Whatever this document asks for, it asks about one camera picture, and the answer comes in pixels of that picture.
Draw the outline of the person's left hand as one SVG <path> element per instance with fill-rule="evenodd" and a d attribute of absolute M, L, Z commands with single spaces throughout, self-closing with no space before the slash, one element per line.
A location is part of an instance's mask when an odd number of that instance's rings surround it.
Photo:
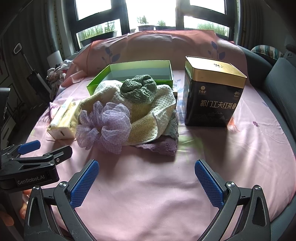
<path fill-rule="evenodd" d="M 1 220 L 5 226 L 14 226 L 25 219 L 31 189 L 8 193 L 1 191 Z"/>

